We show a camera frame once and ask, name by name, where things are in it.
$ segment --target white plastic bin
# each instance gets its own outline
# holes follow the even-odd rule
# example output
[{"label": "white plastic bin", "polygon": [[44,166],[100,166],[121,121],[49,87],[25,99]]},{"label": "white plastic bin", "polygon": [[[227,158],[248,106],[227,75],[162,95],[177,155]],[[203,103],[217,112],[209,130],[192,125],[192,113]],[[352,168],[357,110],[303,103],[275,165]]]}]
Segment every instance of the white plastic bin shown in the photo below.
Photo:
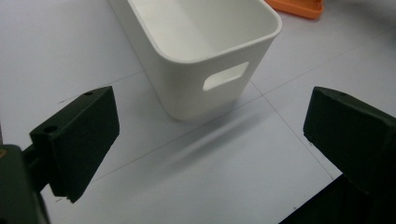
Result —
[{"label": "white plastic bin", "polygon": [[163,107],[192,119],[235,100],[281,19],[263,0],[110,0]]}]

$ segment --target orange object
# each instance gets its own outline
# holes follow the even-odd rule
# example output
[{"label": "orange object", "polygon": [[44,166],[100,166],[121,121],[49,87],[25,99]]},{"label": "orange object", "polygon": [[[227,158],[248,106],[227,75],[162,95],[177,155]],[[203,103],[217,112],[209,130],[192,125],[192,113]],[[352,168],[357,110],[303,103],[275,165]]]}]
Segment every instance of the orange object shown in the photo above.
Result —
[{"label": "orange object", "polygon": [[265,0],[273,9],[308,19],[316,19],[323,11],[322,0]]}]

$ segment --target white table surface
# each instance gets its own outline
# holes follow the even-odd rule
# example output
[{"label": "white table surface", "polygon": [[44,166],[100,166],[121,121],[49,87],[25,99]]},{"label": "white table surface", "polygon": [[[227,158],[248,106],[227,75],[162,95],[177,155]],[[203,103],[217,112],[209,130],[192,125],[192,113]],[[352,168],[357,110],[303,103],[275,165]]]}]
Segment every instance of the white table surface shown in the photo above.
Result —
[{"label": "white table surface", "polygon": [[28,147],[46,118],[111,85],[120,136],[76,203],[42,191],[52,223],[277,223],[341,174],[303,137],[314,86],[396,116],[394,5],[357,2],[326,1],[318,21],[281,14],[240,99],[180,122],[107,0],[0,1],[4,143]]}]

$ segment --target bin handle cutout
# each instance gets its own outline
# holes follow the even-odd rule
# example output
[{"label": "bin handle cutout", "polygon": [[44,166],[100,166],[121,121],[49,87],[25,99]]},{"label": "bin handle cutout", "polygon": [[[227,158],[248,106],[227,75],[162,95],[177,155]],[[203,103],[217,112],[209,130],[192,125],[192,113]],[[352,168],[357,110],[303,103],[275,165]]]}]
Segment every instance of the bin handle cutout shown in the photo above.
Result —
[{"label": "bin handle cutout", "polygon": [[210,91],[220,85],[240,78],[244,75],[247,68],[248,63],[241,63],[208,77],[204,83],[204,91]]}]

